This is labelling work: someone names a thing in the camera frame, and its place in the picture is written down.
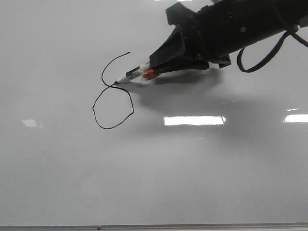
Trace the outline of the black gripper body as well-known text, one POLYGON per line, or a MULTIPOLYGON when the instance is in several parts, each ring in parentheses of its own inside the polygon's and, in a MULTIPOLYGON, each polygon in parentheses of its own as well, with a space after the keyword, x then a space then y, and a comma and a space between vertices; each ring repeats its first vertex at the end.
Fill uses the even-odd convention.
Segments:
POLYGON ((168 23, 174 27, 196 27, 196 59, 221 68, 230 65, 229 55, 235 51, 238 52, 237 65, 242 68, 244 50, 276 34, 281 37, 255 68, 266 65, 288 37, 306 45, 297 34, 299 27, 307 25, 305 0, 221 0, 196 12, 177 2, 167 8, 166 13, 168 23))

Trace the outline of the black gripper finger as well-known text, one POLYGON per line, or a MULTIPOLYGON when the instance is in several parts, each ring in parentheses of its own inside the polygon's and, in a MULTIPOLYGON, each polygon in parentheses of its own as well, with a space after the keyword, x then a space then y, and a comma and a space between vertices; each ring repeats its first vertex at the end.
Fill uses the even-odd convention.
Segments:
POLYGON ((191 62, 196 59, 198 34, 196 27, 176 26, 166 41, 150 55, 150 66, 191 62))
POLYGON ((180 70, 207 70, 209 68, 208 61, 193 60, 191 62, 182 63, 165 63, 154 67, 155 73, 168 73, 180 70))

